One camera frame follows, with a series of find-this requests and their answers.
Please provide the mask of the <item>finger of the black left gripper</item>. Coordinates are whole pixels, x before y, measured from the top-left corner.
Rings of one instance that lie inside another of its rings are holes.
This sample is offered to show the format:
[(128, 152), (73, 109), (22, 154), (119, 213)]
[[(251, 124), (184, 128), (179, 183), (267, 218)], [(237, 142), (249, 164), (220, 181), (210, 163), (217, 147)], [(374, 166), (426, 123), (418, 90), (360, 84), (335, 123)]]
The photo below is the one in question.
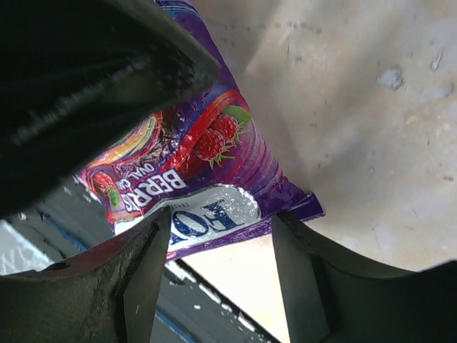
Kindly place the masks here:
[(1, 3), (1, 215), (15, 214), (219, 63), (154, 1)]

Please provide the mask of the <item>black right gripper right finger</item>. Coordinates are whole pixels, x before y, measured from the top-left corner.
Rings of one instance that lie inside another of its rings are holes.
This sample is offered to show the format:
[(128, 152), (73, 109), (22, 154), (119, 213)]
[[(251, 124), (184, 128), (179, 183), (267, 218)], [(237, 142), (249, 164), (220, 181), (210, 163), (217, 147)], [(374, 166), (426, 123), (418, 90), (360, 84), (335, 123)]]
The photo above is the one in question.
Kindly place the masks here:
[(454, 342), (456, 263), (420, 272), (357, 254), (288, 213), (272, 219), (292, 342)]

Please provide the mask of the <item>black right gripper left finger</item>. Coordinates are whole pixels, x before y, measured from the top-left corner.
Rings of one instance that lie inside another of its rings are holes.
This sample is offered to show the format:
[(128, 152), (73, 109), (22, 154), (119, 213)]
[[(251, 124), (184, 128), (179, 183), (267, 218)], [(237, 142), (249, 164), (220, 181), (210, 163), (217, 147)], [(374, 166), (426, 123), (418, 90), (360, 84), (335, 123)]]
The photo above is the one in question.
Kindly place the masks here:
[(168, 209), (46, 269), (1, 277), (2, 342), (149, 342)]

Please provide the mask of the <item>purple snack packet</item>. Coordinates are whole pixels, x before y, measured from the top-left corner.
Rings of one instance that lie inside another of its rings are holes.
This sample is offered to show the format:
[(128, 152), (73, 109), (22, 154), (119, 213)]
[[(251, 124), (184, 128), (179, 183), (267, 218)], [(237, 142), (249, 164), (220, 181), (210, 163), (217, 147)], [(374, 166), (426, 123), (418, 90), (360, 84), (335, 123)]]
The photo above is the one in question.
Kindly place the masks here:
[(283, 175), (225, 64), (209, 89), (149, 115), (77, 177), (114, 234), (169, 208), (168, 260), (269, 234), (282, 211), (325, 214)]

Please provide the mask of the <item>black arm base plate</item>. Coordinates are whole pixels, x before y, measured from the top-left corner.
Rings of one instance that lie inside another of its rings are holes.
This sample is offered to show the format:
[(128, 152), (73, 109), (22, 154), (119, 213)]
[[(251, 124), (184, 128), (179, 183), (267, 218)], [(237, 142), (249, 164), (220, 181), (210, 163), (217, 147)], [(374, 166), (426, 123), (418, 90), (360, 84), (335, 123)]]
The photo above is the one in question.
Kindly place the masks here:
[[(11, 224), (54, 261), (112, 237), (102, 205), (68, 179)], [(152, 342), (276, 342), (275, 336), (182, 261), (164, 268)]]

